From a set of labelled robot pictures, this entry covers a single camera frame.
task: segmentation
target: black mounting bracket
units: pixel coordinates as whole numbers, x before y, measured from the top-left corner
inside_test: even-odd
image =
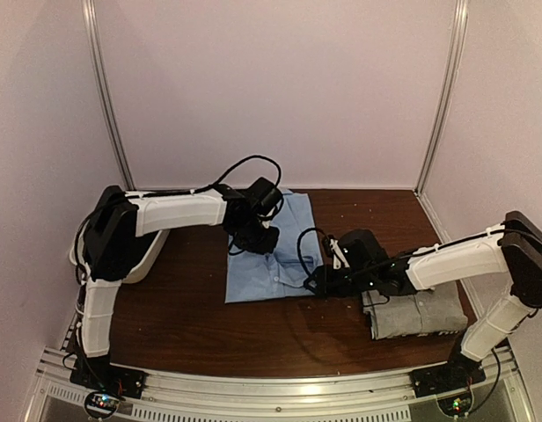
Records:
[[[416,397],[441,395],[456,389],[464,389],[486,380],[481,367],[466,371],[455,363],[443,363],[434,367],[415,369],[410,374]]]
[[[109,381],[109,385],[101,386],[85,362],[77,359],[70,376],[70,382],[82,385],[87,389],[105,390],[114,397],[142,398],[144,380],[146,378],[145,372],[127,367],[109,365],[106,372],[103,372],[102,375],[101,379]]]

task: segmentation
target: black cable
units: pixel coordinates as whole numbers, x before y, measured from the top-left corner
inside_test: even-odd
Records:
[[[386,303],[388,303],[388,302],[391,301],[391,297],[390,297],[390,296],[384,296],[384,295],[382,295],[382,296],[386,299],[384,302],[373,303],[373,300],[372,300],[372,298],[370,297],[370,293],[367,292],[367,297],[369,297],[369,302],[370,302],[370,304],[368,304],[368,305],[363,304],[363,307],[364,307],[364,308],[373,308],[373,311],[374,311],[376,306],[386,305]]]
[[[322,229],[319,229],[318,227],[310,227],[310,228],[308,228],[306,230],[303,230],[303,232],[300,235],[298,235],[298,239],[297,239],[298,261],[300,262],[300,265],[302,266],[304,272],[306,273],[306,275],[308,277],[311,277],[312,274],[311,274],[310,270],[308,269],[308,267],[306,266],[306,263],[304,262],[304,259],[303,259],[302,242],[303,242],[304,236],[306,236],[308,233],[312,233],[312,231],[315,231],[315,232],[321,234],[322,236],[327,236],[325,231],[322,230]]]
[[[275,181],[275,187],[277,187],[281,183],[281,177],[282,177],[282,169],[281,166],[272,158],[269,158],[268,156],[261,156],[258,154],[254,154],[252,156],[247,156],[245,158],[242,158],[237,163],[230,166],[222,175],[215,180],[214,182],[205,185],[203,187],[197,187],[195,189],[164,189],[160,191],[150,192],[146,193],[143,197],[144,198],[151,198],[156,196],[178,196],[178,195],[190,195],[192,193],[203,193],[207,192],[210,189],[214,189],[216,185],[220,185],[233,171],[235,171],[240,165],[243,163],[246,163],[250,160],[263,160],[267,161],[268,163],[271,163],[275,166],[277,169],[277,179]]]
[[[234,242],[236,241],[236,237],[235,236],[232,236],[232,239],[230,240],[230,243],[228,244],[228,255],[230,255],[231,257],[236,257],[237,255],[239,255],[240,253],[244,253],[245,250],[244,249],[240,249],[238,248],[237,251],[235,252],[232,252],[232,248],[234,247]]]
[[[76,343],[77,343],[77,348],[79,349],[79,352],[80,352],[80,353],[77,354],[77,357],[80,358],[84,362],[84,364],[87,366],[87,369],[89,369],[90,374],[93,375],[95,380],[97,380],[99,386],[102,389],[106,389],[105,383],[95,373],[95,371],[92,369],[92,366],[90,365],[89,361],[87,360],[87,355],[85,354],[85,350],[84,350],[84,342],[82,341],[81,326],[76,329]]]
[[[75,352],[71,352],[71,353],[68,353],[66,354],[63,358],[62,358],[62,366],[65,367],[66,369],[70,369],[70,370],[73,370],[73,367],[68,367],[66,365],[66,360],[69,359],[71,356],[73,356],[74,354],[76,354]]]
[[[486,397],[484,397],[484,400],[480,402],[478,406],[476,406],[474,409],[468,412],[468,416],[473,415],[475,412],[479,411],[480,408],[486,404],[488,399],[492,396],[492,394],[495,392],[496,387],[498,386],[498,382],[500,381],[500,375],[502,374],[502,364],[500,363],[500,358],[498,357],[498,354],[494,349],[492,349],[492,354],[494,355],[494,358],[496,359],[496,364],[498,365],[498,373],[496,374],[496,379],[494,381],[494,384],[492,385],[492,388],[490,391],[488,391],[488,394]]]

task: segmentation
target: brown tabletop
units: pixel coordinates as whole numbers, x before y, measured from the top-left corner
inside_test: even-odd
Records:
[[[437,241],[412,192],[320,190],[317,226],[371,229],[389,254]],[[123,286],[111,330],[114,363],[197,375],[347,375],[446,360],[453,337],[373,341],[358,298],[224,304],[227,236],[173,230],[146,279]],[[469,321],[472,308],[459,287]]]

